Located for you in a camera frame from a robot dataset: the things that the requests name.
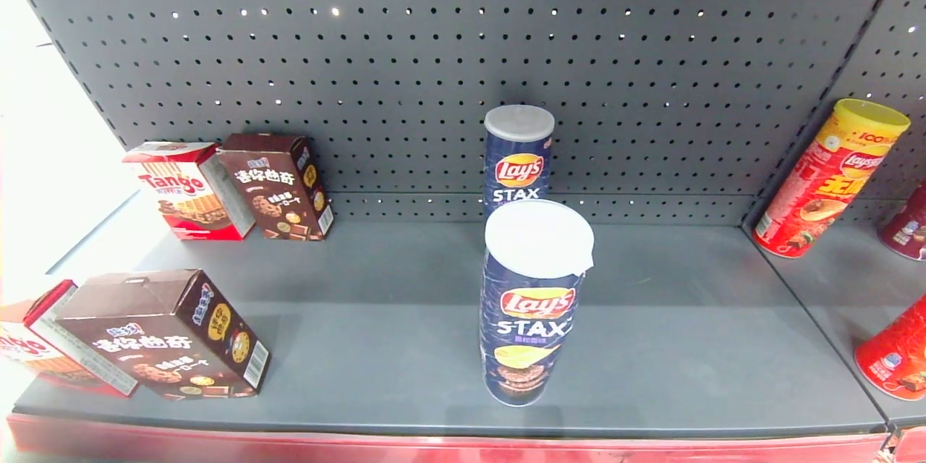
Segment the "store shelf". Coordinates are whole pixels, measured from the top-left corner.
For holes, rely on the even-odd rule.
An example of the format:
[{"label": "store shelf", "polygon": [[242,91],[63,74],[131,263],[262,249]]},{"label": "store shelf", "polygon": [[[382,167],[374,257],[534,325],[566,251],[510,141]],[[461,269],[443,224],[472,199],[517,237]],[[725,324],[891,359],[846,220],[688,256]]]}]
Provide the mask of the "store shelf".
[{"label": "store shelf", "polygon": [[14,413],[204,430],[678,438],[867,433],[883,418],[741,230],[596,226],[546,394],[496,403],[477,350],[479,223],[336,222],[324,243],[178,242],[126,205],[57,273],[204,268],[274,359],[252,399],[106,400],[36,381]]},{"label": "store shelf", "polygon": [[[882,246],[871,226],[836,226],[801,259],[768,259],[861,380],[853,348],[926,294],[926,264]],[[864,386],[893,424],[926,422],[926,403]]]}]

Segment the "chip can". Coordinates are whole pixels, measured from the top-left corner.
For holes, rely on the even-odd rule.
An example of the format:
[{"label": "chip can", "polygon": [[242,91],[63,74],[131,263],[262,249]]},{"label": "chip can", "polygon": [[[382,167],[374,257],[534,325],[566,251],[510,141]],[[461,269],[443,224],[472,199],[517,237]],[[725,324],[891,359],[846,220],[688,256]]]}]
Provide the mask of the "chip can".
[{"label": "chip can", "polygon": [[553,370],[585,271],[592,227],[552,200],[519,200],[485,225],[480,350],[489,393],[507,406],[536,401]]},{"label": "chip can", "polygon": [[920,184],[878,236],[891,251],[926,261],[926,182]]},{"label": "chip can", "polygon": [[883,105],[836,101],[755,226],[755,241],[774,255],[799,258],[842,215],[909,126],[909,118]]},{"label": "chip can", "polygon": [[926,296],[860,344],[856,363],[884,393],[909,401],[926,395]]},{"label": "chip can", "polygon": [[485,115],[483,215],[513,200],[543,199],[550,182],[556,120],[530,105],[502,105]]}]

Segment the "yellow lid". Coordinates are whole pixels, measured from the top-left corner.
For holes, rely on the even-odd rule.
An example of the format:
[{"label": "yellow lid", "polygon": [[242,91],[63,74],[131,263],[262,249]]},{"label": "yellow lid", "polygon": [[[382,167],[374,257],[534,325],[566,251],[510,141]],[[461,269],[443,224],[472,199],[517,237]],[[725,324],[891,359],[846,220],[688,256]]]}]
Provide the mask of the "yellow lid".
[{"label": "yellow lid", "polygon": [[836,101],[833,111],[842,117],[863,120],[859,123],[894,136],[899,136],[910,126],[910,118],[899,111],[866,100],[844,98]]}]

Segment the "white plastic lid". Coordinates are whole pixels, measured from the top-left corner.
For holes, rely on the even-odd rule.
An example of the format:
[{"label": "white plastic lid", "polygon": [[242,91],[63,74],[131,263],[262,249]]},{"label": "white plastic lid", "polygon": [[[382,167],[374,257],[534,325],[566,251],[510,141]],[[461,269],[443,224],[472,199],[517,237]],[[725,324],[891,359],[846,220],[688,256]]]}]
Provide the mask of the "white plastic lid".
[{"label": "white plastic lid", "polygon": [[485,115],[485,129],[503,140],[530,143],[553,133],[556,120],[549,111],[532,105],[502,105]]},{"label": "white plastic lid", "polygon": [[525,199],[492,212],[485,246],[499,264],[523,276],[558,279],[592,268],[592,227],[578,212],[552,200]]}]

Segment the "cardboard box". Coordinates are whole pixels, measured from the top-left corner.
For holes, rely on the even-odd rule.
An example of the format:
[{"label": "cardboard box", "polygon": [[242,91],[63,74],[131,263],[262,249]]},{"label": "cardboard box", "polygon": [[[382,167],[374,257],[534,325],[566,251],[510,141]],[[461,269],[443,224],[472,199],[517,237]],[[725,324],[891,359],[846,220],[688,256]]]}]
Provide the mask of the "cardboard box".
[{"label": "cardboard box", "polygon": [[92,276],[57,322],[168,400],[254,395],[271,357],[199,269]]},{"label": "cardboard box", "polygon": [[40,378],[100,394],[129,396],[138,381],[69,334],[55,318],[77,286],[60,281],[36,300],[0,307],[0,353]]},{"label": "cardboard box", "polygon": [[218,162],[215,143],[148,141],[122,159],[174,234],[192,241],[241,241],[254,219]]},{"label": "cardboard box", "polygon": [[218,159],[268,239],[322,241],[334,212],[303,136],[232,134]]}]

